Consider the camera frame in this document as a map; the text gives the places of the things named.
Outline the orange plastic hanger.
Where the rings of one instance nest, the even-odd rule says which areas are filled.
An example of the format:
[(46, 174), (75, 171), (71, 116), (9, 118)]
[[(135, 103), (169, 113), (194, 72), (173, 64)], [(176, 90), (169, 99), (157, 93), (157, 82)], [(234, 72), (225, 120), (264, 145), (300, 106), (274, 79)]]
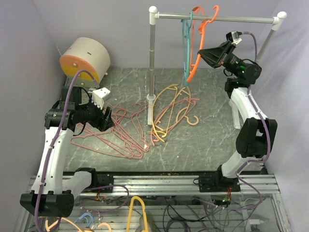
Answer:
[[(199, 49), (204, 48), (204, 42), (205, 42), (206, 27), (207, 27), (207, 25), (211, 24), (217, 18), (218, 14), (219, 14), (219, 11), (220, 11), (219, 5), (214, 5), (212, 9), (215, 11), (214, 15), (211, 16), (210, 19), (202, 20), (202, 22), (200, 23), (200, 25), (198, 27), (198, 32), (200, 34)], [(193, 12), (193, 15), (198, 15), (199, 13), (201, 13), (201, 16), (205, 15), (205, 10), (201, 6), (194, 7), (191, 10), (191, 12)], [(192, 27), (191, 27), (191, 30), (190, 30), (190, 37), (191, 37), (191, 49), (190, 49), (190, 51), (191, 51), (191, 56), (190, 56), (190, 75), (189, 75), (189, 77), (187, 79), (188, 82), (191, 82), (192, 79), (194, 78), (194, 76), (195, 76), (195, 74), (197, 72), (200, 60), (201, 60), (201, 55), (197, 55), (197, 58), (196, 58), (195, 62), (193, 60), (193, 52), (194, 52), (194, 45), (195, 45), (195, 42), (194, 42), (194, 39), (195, 39), (195, 28), (196, 28), (196, 19), (194, 19), (194, 17), (193, 17), (193, 24), (192, 24)]]

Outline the teal plastic hanger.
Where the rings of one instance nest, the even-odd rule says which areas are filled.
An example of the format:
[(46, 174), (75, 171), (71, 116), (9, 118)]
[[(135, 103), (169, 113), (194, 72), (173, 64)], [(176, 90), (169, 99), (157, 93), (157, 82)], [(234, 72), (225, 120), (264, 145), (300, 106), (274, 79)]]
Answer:
[(191, 37), (190, 30), (193, 24), (193, 12), (189, 13), (189, 20), (181, 19), (182, 24), (182, 43), (183, 43), (183, 70), (184, 86), (188, 86), (188, 77), (190, 75), (190, 56), (191, 56)]

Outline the peach plastic hanger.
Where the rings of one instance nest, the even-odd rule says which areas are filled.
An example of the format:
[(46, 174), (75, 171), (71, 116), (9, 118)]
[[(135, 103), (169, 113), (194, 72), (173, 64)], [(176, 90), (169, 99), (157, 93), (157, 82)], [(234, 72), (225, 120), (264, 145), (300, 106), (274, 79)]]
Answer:
[(190, 88), (183, 87), (178, 89), (177, 85), (170, 85), (163, 89), (159, 94), (171, 90), (175, 92), (174, 98), (168, 106), (152, 120), (152, 128), (149, 131), (152, 143), (165, 141), (168, 133), (174, 129), (183, 119), (191, 126), (199, 123), (198, 116), (194, 115), (191, 120), (188, 113), (196, 106), (199, 98), (193, 98)]

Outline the pink plastic hanger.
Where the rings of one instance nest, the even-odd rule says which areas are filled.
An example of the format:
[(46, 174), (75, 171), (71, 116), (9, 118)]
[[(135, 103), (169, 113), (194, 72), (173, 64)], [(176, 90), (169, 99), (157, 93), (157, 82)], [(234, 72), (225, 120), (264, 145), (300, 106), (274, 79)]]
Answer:
[[(168, 134), (183, 120), (190, 126), (196, 126), (199, 123), (199, 117), (196, 115), (189, 116), (189, 113), (196, 106), (200, 98), (186, 98), (175, 102), (171, 122), (169, 126)], [(171, 112), (171, 104), (169, 110), (165, 113), (162, 119), (159, 121), (158, 128), (165, 128), (168, 122), (169, 113)], [(151, 144), (155, 146), (155, 143), (160, 142), (155, 136), (151, 137), (152, 129), (150, 130)]]

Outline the yellow plastic hanger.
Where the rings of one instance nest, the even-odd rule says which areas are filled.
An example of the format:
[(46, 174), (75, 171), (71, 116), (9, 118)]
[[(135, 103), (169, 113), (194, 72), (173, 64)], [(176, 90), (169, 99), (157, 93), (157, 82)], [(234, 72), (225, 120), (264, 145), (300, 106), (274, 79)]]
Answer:
[[(164, 88), (158, 95), (156, 96), (153, 105), (152, 105), (152, 111), (151, 111), (151, 117), (152, 117), (152, 132), (151, 137), (155, 136), (158, 141), (165, 142), (165, 138), (169, 131), (169, 126), (171, 122), (171, 117), (173, 114), (173, 109), (175, 105), (175, 101), (178, 96), (178, 84), (172, 84)], [(157, 116), (154, 116), (155, 114), (155, 107), (156, 104), (159, 103), (158, 107), (162, 107), (161, 111), (158, 113)], [(162, 119), (162, 117), (165, 115), (165, 113), (169, 110), (171, 104), (171, 112), (169, 113), (168, 122), (165, 128), (158, 128), (159, 121)]]

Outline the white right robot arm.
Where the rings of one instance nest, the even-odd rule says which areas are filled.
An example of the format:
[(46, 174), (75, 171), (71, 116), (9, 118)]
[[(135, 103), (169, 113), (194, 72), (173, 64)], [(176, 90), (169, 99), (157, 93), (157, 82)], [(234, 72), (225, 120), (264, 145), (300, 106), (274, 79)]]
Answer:
[(278, 124), (258, 107), (251, 92), (262, 68), (253, 60), (233, 54), (235, 45), (226, 41), (215, 48), (200, 49), (198, 54), (212, 68), (224, 67), (227, 76), (225, 92), (229, 97), (235, 128), (239, 129), (236, 150), (215, 172), (199, 179), (201, 192), (239, 191), (238, 174), (250, 163), (261, 163), (269, 157)]

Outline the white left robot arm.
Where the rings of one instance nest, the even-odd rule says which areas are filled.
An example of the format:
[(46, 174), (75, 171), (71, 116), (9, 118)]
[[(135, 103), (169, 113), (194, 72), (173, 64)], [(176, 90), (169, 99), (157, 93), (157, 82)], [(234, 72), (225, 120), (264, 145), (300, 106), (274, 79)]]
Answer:
[(105, 87), (94, 88), (88, 93), (89, 101), (83, 104), (84, 88), (73, 87), (67, 101), (68, 90), (63, 87), (60, 100), (45, 114), (45, 145), (39, 171), (30, 193), (20, 198), (20, 204), (34, 216), (68, 217), (84, 189), (93, 192), (98, 188), (95, 168), (78, 168), (70, 179), (63, 179), (63, 171), (77, 124), (89, 124), (99, 131), (114, 126), (111, 108), (103, 106), (111, 92)]

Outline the beige round drawer cabinet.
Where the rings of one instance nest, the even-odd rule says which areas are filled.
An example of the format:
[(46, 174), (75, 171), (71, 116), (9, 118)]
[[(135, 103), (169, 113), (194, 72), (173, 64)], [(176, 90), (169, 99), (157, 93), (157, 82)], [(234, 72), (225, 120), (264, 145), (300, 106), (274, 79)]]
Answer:
[(100, 42), (87, 37), (77, 38), (59, 61), (66, 76), (73, 77), (79, 70), (87, 70), (98, 83), (111, 64), (107, 49)]

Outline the silver clothes rack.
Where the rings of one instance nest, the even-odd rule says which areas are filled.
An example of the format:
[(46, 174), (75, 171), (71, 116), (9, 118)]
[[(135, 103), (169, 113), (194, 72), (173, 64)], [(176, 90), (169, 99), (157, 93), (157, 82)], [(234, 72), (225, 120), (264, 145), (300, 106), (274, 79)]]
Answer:
[(219, 6), (215, 5), (213, 7), (214, 15), (205, 15), (205, 14), (173, 14), (173, 13), (161, 13), (159, 12), (156, 6), (149, 7), (149, 25), (150, 25), (150, 51), (149, 51), (149, 93), (146, 96), (146, 99), (149, 104), (148, 115), (147, 115), (147, 124), (149, 126), (153, 125), (154, 117), (154, 103), (156, 95), (154, 93), (155, 88), (155, 29), (156, 21), (159, 19), (187, 19), (187, 20), (200, 20), (207, 24), (212, 23), (213, 21), (222, 21), (222, 22), (246, 22), (246, 23), (264, 23), (271, 24), (272, 28), (265, 39), (261, 49), (257, 53), (257, 59), (260, 60), (264, 54), (271, 38), (274, 33), (279, 30), (284, 19), (287, 17), (287, 13), (284, 11), (279, 12), (275, 17), (263, 18), (263, 17), (242, 17), (242, 16), (222, 16), (219, 17)]

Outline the blue hanger below table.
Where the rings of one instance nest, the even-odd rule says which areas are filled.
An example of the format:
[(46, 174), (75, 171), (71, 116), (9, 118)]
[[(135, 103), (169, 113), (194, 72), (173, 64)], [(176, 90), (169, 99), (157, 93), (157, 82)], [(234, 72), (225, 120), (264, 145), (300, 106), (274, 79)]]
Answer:
[(86, 213), (83, 213), (80, 217), (78, 217), (76, 220), (75, 220), (75, 223), (79, 222), (79, 221), (82, 221), (82, 220), (86, 220), (86, 227), (89, 228), (93, 223), (94, 223), (94, 217), (91, 213), (89, 212), (86, 212)]

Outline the aluminium mounting rail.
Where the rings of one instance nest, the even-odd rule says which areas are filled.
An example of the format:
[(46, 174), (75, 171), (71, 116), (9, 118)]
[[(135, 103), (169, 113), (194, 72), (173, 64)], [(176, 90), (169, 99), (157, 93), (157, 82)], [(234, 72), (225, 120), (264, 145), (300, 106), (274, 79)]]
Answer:
[[(274, 175), (242, 175), (242, 182), (231, 187), (234, 195), (240, 194), (275, 194), (280, 193)], [(215, 186), (210, 174), (198, 175), (112, 175), (98, 174), (99, 186), (108, 186), (101, 190), (104, 196), (189, 196), (189, 195), (224, 195), (228, 187)]]

